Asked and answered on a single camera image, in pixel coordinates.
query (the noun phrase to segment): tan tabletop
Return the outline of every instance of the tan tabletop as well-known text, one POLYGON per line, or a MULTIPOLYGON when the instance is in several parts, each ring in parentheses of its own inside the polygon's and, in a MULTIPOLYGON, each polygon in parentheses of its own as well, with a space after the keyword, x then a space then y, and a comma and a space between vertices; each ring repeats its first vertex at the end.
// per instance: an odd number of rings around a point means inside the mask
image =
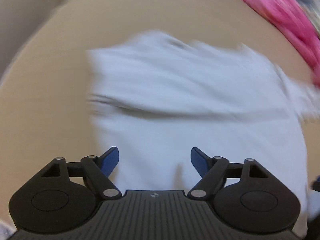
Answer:
MULTIPOLYGON (((8 221, 11 195, 54 157, 101 154, 86 104, 91 72, 85 51, 149 29, 184 42, 244 43, 290 77, 310 82, 294 47, 241 0, 69 0, 26 45, 0 88, 0 218, 8 221)), ((304 131, 313 178, 320 173, 320 125, 304 131)))

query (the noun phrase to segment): round joint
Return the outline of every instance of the round joint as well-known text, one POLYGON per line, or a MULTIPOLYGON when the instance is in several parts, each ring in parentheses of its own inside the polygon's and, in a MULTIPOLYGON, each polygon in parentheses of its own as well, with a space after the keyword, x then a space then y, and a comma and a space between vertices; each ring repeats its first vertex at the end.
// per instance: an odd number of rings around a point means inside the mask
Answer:
POLYGON ((106 197, 115 197, 119 194, 119 191, 117 191, 116 189, 114 188, 108 188, 106 190, 103 191, 103 194, 106 196, 106 197))
POLYGON ((195 189, 195 190, 191 191, 191 195, 196 198, 201 198, 201 197, 204 197, 205 195, 207 195, 207 193, 202 189, 195 189))

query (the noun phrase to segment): pink clothing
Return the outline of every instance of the pink clothing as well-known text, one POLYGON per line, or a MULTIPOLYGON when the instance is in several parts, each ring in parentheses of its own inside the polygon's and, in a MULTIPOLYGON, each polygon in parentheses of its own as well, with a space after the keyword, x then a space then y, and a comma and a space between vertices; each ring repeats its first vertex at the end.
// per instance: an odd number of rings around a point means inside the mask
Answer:
POLYGON ((320 87, 320 40, 296 0, 243 0, 271 22, 297 49, 313 70, 313 82, 320 87))

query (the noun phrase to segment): white logo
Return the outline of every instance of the white logo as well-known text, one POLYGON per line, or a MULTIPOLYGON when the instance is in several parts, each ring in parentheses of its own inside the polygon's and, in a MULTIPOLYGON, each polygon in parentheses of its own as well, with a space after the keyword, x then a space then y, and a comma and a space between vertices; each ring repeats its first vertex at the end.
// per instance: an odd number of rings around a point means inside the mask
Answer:
POLYGON ((159 194, 155 192, 155 193, 152 193, 150 196, 153 198, 156 198, 156 197, 159 197, 159 194))

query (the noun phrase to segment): white t-shirt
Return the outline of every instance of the white t-shirt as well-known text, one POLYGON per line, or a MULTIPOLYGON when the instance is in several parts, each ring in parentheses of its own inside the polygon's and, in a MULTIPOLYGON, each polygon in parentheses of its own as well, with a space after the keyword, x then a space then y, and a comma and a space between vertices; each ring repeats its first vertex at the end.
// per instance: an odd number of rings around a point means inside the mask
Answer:
POLYGON ((101 153, 119 148, 111 176, 126 189, 188 192, 201 179, 192 147, 243 163, 254 158, 299 198, 307 223, 307 150, 299 119, 319 115, 320 93, 242 46, 187 45, 158 31, 90 51, 92 122, 101 153))

